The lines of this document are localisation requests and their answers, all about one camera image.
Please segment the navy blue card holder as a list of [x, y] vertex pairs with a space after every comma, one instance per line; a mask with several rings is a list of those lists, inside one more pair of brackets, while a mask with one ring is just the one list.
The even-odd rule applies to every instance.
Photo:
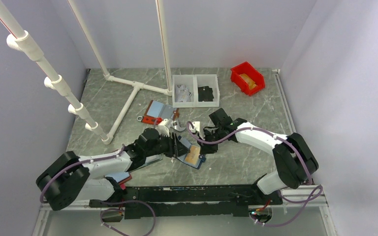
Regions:
[[179, 136], [180, 142], [189, 149], [189, 153], [177, 157], [177, 159], [192, 168], [199, 169], [206, 161], [205, 155], [200, 154], [200, 146], [192, 144], [188, 139]]

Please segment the gold vip card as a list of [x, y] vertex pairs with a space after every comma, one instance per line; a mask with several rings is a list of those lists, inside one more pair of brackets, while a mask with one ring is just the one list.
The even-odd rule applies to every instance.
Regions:
[[197, 165], [200, 155], [200, 147], [191, 145], [190, 146], [190, 152], [186, 155], [184, 161], [186, 163], [189, 163], [191, 165]]

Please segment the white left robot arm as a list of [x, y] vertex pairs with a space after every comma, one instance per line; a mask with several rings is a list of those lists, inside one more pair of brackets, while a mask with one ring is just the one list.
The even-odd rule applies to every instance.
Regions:
[[76, 200], [102, 200], [114, 207], [121, 202], [122, 193], [111, 174], [146, 167], [159, 161], [161, 155], [177, 158], [189, 152], [177, 134], [160, 134], [154, 128], [146, 128], [133, 143], [114, 152], [80, 156], [67, 151], [36, 179], [39, 200], [52, 210], [61, 210]]

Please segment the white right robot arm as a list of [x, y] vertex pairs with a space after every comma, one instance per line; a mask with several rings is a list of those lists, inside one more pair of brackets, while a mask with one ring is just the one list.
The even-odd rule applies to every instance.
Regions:
[[270, 132], [245, 119], [232, 119], [222, 108], [211, 113], [209, 118], [212, 127], [201, 127], [199, 122], [187, 124], [200, 144], [202, 154], [216, 153], [220, 143], [230, 140], [257, 148], [274, 158], [276, 170], [252, 185], [252, 199], [257, 204], [265, 203], [277, 190], [296, 189], [303, 183], [311, 183], [312, 174], [319, 169], [314, 154], [298, 133]]

